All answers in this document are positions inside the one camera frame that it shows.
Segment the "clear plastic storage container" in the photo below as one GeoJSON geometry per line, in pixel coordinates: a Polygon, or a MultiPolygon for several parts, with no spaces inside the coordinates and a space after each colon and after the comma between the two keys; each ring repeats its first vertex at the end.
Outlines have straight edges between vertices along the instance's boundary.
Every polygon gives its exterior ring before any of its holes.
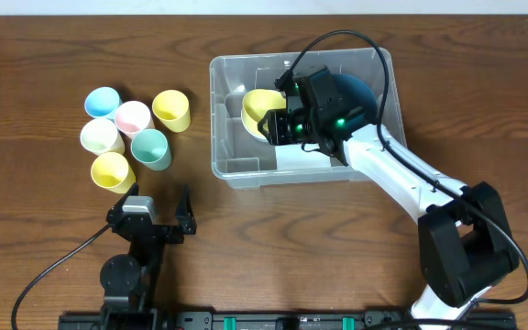
{"type": "MultiPolygon", "coordinates": [[[[391,54],[381,48],[390,72],[390,87],[382,124],[391,136],[407,146],[391,54]]],[[[320,153],[304,153],[299,145],[275,147],[254,139],[243,127],[242,100],[255,89],[274,89],[298,52],[226,55],[209,66],[211,98],[211,163],[214,175],[234,189],[265,185],[367,181],[364,174],[320,153]]],[[[373,48],[309,51],[296,69],[326,65],[332,73],[355,76],[376,96],[383,94],[384,75],[373,48]]]]}

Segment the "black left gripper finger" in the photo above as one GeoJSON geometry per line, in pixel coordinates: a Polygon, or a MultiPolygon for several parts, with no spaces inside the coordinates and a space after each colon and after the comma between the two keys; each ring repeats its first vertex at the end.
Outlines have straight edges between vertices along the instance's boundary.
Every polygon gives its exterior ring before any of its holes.
{"type": "Polygon", "coordinates": [[[139,186],[137,183],[133,183],[130,188],[127,190],[126,194],[124,195],[124,204],[127,203],[127,200],[132,196],[138,196],[139,194],[139,186]]]}
{"type": "Polygon", "coordinates": [[[184,235],[196,234],[197,224],[191,205],[190,187],[188,185],[183,187],[181,199],[176,208],[175,217],[178,221],[179,228],[184,235]]]}

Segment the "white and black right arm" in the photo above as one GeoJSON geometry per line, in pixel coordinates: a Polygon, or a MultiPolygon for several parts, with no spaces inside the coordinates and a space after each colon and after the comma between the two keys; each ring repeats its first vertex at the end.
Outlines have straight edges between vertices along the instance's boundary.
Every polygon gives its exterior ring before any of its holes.
{"type": "Polygon", "coordinates": [[[269,92],[257,130],[273,146],[299,146],[366,175],[418,225],[427,286],[414,319],[456,321],[522,265],[501,197],[489,184],[445,176],[392,138],[385,100],[326,66],[286,70],[269,92]]]}

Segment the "yellow plastic cup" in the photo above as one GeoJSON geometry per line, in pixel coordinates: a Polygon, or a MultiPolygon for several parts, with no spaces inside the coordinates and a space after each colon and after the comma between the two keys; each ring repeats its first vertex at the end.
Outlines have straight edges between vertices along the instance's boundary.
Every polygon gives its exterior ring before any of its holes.
{"type": "Polygon", "coordinates": [[[189,100],[177,90],[159,93],[152,102],[152,112],[172,132],[183,132],[191,124],[189,100]]]}
{"type": "Polygon", "coordinates": [[[136,176],[127,159],[120,153],[106,152],[98,156],[91,166],[93,182],[112,193],[126,193],[136,182],[136,176]]]}

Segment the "yellow small bowl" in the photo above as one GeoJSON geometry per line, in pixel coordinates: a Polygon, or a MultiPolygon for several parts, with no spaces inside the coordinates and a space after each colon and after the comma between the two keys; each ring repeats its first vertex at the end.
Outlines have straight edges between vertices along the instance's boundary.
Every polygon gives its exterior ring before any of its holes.
{"type": "Polygon", "coordinates": [[[258,132],[258,122],[269,110],[286,109],[286,100],[275,90],[255,89],[245,94],[242,100],[241,119],[249,129],[258,132]]]}

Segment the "green plastic cup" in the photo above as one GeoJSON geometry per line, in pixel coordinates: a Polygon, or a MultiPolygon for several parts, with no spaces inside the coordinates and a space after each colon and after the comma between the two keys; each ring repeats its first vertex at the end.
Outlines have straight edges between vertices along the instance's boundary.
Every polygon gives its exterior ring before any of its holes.
{"type": "Polygon", "coordinates": [[[157,129],[140,131],[131,142],[134,158],[154,171],[169,168],[172,161],[171,148],[166,136],[157,129]]]}

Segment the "light blue plastic cup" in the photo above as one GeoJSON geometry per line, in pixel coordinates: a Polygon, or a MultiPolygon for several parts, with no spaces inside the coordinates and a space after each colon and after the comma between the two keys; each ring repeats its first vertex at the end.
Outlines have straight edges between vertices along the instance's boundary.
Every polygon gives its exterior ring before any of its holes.
{"type": "Polygon", "coordinates": [[[92,118],[114,120],[116,109],[122,104],[118,91],[104,86],[91,91],[84,101],[84,110],[92,118]]]}

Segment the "white plastic cup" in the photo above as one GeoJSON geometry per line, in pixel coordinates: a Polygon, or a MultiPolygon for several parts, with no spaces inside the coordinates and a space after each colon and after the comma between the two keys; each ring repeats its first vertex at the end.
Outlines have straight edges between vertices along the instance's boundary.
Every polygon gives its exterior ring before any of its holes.
{"type": "Polygon", "coordinates": [[[125,142],[116,124],[106,118],[95,118],[88,122],[80,133],[81,145],[99,156],[107,152],[123,154],[125,142]]]}

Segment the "white small bowl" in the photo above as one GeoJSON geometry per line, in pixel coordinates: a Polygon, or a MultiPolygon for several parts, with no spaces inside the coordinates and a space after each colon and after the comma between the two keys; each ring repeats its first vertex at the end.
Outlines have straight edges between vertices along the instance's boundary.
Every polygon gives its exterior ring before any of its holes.
{"type": "Polygon", "coordinates": [[[250,136],[252,136],[255,140],[259,141],[259,142],[263,142],[263,143],[267,143],[268,140],[265,139],[260,133],[254,133],[252,132],[248,125],[246,124],[246,122],[244,120],[242,120],[242,125],[244,127],[244,129],[249,133],[250,136]]]}

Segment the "pink plastic cup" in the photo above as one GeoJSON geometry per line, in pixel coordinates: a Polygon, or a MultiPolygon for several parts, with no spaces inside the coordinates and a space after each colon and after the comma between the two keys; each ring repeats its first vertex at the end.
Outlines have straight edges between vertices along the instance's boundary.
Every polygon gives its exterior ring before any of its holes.
{"type": "Polygon", "coordinates": [[[140,101],[128,101],[115,110],[115,125],[120,132],[133,139],[139,132],[152,129],[154,122],[147,105],[140,101]]]}

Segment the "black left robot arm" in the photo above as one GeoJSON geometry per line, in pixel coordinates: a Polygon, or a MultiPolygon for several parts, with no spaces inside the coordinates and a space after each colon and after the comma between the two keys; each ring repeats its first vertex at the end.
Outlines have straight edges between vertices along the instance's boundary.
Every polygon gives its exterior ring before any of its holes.
{"type": "Polygon", "coordinates": [[[126,312],[152,308],[165,247],[181,244],[186,235],[196,233],[189,189],[182,190],[175,209],[176,225],[161,225],[155,218],[153,199],[141,196],[136,183],[107,212],[109,228],[129,243],[129,250],[102,266],[104,307],[126,312]]]}

